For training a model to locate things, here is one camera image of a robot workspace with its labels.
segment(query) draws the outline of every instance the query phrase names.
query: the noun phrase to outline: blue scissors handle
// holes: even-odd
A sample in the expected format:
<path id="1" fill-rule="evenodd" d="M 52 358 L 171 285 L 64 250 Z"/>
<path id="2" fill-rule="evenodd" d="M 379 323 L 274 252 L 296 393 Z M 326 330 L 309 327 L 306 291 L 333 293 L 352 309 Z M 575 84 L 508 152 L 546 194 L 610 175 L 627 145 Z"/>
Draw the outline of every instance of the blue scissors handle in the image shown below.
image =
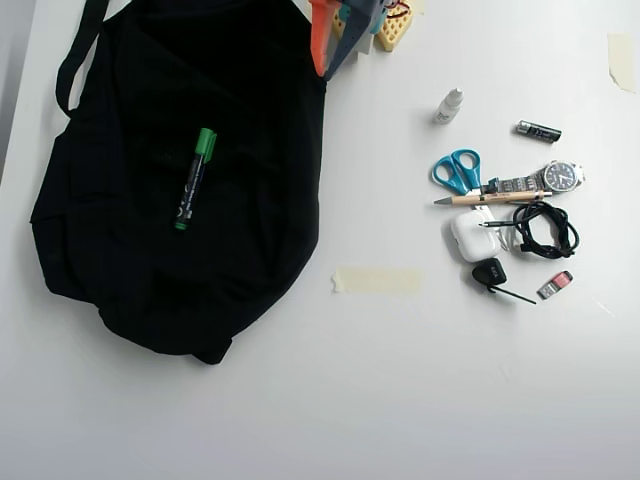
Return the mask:
<path id="1" fill-rule="evenodd" d="M 468 155 L 473 159 L 473 165 L 471 168 L 464 166 L 460 160 L 463 155 Z M 469 190 L 475 190 L 482 187 L 482 179 L 480 178 L 480 155 L 474 150 L 462 149 L 456 150 L 451 154 L 453 163 L 464 173 Z"/>
<path id="2" fill-rule="evenodd" d="M 442 178 L 440 175 L 438 175 L 439 167 L 444 167 L 445 169 L 447 169 L 451 176 L 448 179 Z M 436 164 L 433 166 L 433 178 L 439 184 L 445 187 L 449 187 L 459 195 L 466 195 L 470 191 L 469 187 L 467 187 L 467 185 L 464 183 L 462 177 L 460 177 L 455 160 L 452 156 L 441 158 L 436 162 Z"/>

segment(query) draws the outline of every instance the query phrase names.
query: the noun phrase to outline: wristwatch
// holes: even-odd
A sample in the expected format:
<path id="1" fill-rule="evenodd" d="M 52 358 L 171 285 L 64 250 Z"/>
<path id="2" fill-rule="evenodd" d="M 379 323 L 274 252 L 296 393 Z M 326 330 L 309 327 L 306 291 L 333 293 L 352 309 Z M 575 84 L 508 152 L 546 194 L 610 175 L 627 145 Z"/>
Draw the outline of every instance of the wristwatch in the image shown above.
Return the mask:
<path id="1" fill-rule="evenodd" d="M 553 161 L 546 167 L 528 177 L 500 180 L 493 178 L 485 187 L 484 193 L 527 192 L 545 190 L 547 192 L 571 192 L 585 182 L 584 171 L 580 165 Z"/>

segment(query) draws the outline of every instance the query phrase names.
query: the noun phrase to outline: battery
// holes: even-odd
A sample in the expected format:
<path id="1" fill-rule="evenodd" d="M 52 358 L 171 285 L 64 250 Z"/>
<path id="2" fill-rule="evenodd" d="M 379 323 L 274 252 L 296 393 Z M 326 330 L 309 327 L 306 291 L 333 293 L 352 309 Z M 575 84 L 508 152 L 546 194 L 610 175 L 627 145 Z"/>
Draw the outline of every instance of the battery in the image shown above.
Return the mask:
<path id="1" fill-rule="evenodd" d="M 560 130 L 536 123 L 525 122 L 524 120 L 521 120 L 520 123 L 516 125 L 516 132 L 549 143 L 557 142 L 562 136 Z"/>
<path id="2" fill-rule="evenodd" d="M 572 281 L 573 275 L 571 275 L 567 271 L 560 272 L 555 277 L 553 277 L 550 282 L 546 283 L 540 290 L 538 290 L 538 295 L 540 295 L 540 298 L 542 298 L 543 300 L 546 300 L 547 298 L 555 295 L 560 290 L 565 288 Z"/>

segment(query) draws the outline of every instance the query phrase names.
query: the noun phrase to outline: white wall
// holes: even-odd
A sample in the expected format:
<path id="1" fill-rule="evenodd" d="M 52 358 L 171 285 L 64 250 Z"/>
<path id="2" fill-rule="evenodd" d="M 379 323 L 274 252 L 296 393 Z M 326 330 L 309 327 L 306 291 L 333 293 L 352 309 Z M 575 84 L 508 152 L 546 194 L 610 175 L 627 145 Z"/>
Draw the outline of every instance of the white wall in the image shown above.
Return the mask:
<path id="1" fill-rule="evenodd" d="M 36 0 L 0 0 L 0 180 Z"/>

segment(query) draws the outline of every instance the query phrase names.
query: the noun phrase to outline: green marker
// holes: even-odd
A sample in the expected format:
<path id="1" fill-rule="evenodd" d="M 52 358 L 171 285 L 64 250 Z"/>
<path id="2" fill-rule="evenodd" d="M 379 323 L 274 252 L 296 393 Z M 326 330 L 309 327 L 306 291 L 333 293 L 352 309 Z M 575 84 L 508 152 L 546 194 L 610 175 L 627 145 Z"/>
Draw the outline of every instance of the green marker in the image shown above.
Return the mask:
<path id="1" fill-rule="evenodd" d="M 212 130 L 203 128 L 200 130 L 200 138 L 196 145 L 196 155 L 191 162 L 191 170 L 189 171 L 189 179 L 184 187 L 184 194 L 178 208 L 178 216 L 176 217 L 175 227 L 178 230 L 186 230 L 193 216 L 193 205 L 198 195 L 198 189 L 204 177 L 204 167 L 213 155 L 213 147 L 216 144 L 216 135 Z"/>

